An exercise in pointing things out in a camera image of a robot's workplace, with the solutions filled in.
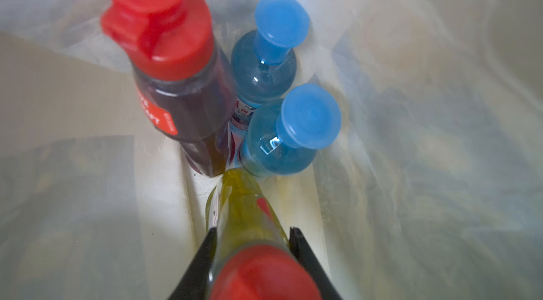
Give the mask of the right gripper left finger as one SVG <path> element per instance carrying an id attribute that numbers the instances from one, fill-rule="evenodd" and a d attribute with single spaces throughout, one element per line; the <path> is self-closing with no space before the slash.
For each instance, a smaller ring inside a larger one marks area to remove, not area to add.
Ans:
<path id="1" fill-rule="evenodd" d="M 216 227 L 211 228 L 168 300 L 203 300 L 216 250 Z"/>

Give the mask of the cream shopping bag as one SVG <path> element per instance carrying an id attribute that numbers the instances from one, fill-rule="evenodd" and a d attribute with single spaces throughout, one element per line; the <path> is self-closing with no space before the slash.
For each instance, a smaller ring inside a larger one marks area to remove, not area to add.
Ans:
<path id="1" fill-rule="evenodd" d="M 206 0 L 226 53 L 259 0 Z M 343 299 L 542 298 L 542 0 L 298 0 L 342 131 L 260 186 Z M 167 299 L 217 184 L 141 110 L 110 0 L 1 0 L 1 298 Z"/>

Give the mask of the yellow-green red cap bottle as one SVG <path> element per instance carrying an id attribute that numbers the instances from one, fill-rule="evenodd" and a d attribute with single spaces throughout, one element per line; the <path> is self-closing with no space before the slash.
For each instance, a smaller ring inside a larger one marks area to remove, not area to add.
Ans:
<path id="1" fill-rule="evenodd" d="M 321 299 L 251 174 L 225 171 L 206 211 L 217 234 L 207 299 Z"/>

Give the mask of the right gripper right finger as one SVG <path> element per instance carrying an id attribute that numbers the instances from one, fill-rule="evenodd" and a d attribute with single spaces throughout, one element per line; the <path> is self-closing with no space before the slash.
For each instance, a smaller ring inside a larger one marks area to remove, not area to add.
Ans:
<path id="1" fill-rule="evenodd" d="M 291 227 L 289 232 L 290 251 L 299 264 L 308 272 L 320 291 L 324 300 L 342 300 L 339 292 L 331 283 L 315 253 L 311 249 L 303 232 L 297 227 Z"/>

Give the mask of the dark red Fairy bottle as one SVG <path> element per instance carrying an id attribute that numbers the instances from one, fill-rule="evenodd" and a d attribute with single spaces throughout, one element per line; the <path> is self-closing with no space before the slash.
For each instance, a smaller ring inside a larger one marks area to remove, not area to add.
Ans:
<path id="1" fill-rule="evenodd" d="M 103 32 L 127 54 L 142 109 L 209 177 L 233 158 L 236 87 L 205 0 L 111 0 Z"/>

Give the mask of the blue bottle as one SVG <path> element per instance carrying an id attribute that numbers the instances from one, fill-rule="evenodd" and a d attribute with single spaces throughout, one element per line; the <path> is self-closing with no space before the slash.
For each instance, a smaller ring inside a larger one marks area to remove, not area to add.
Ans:
<path id="1" fill-rule="evenodd" d="M 256 110 L 280 98 L 294 83 L 294 48 L 305 41 L 310 17 L 296 0 L 260 0 L 255 23 L 256 29 L 236 42 L 230 57 L 238 92 L 230 128 L 239 140 Z"/>
<path id="2" fill-rule="evenodd" d="M 237 163 L 259 178 L 300 173 L 318 150 L 336 140 L 341 127 L 341 111 L 331 93 L 318 85 L 298 86 L 254 112 Z"/>

